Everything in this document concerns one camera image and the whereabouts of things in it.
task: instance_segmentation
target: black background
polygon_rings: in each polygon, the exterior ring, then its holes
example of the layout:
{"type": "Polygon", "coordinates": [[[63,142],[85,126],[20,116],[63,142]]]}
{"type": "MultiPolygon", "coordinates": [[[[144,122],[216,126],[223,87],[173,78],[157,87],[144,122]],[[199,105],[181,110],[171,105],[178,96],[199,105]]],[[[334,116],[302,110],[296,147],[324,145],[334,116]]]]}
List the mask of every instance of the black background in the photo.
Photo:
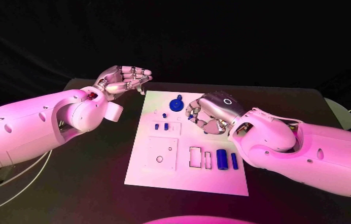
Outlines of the black background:
{"type": "Polygon", "coordinates": [[[0,0],[0,104],[112,65],[154,81],[315,88],[351,107],[345,0],[0,0]]]}

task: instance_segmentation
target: white cable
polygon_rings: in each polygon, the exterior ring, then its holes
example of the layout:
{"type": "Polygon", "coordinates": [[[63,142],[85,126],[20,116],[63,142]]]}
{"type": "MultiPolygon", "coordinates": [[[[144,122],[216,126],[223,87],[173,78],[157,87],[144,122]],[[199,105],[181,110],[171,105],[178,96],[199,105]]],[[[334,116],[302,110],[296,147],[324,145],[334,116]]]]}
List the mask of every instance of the white cable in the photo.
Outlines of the white cable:
{"type": "Polygon", "coordinates": [[[39,161],[43,159],[43,157],[46,156],[47,152],[42,155],[42,157],[39,158],[39,160],[32,164],[32,166],[22,172],[19,173],[13,178],[10,178],[7,181],[4,181],[1,184],[0,184],[0,187],[3,185],[6,185],[13,179],[16,179],[37,163],[39,161]]]}
{"type": "Polygon", "coordinates": [[[20,190],[20,192],[6,201],[6,202],[3,202],[1,204],[0,204],[0,207],[6,204],[6,203],[9,203],[20,194],[22,194],[22,192],[27,189],[27,187],[33,184],[33,181],[36,180],[36,178],[39,177],[39,175],[40,175],[40,173],[42,173],[42,171],[43,171],[43,169],[45,169],[45,167],[46,167],[46,163],[47,163],[47,161],[49,161],[49,158],[50,158],[50,155],[52,155],[52,152],[53,152],[53,150],[50,150],[50,152],[49,152],[49,156],[47,156],[47,158],[46,158],[46,162],[45,162],[45,164],[43,164],[43,166],[42,166],[42,169],[40,169],[40,171],[39,171],[39,173],[37,173],[37,175],[36,175],[36,177],[35,177],[35,179],[32,180],[32,182],[27,184],[27,186],[20,190]]]}

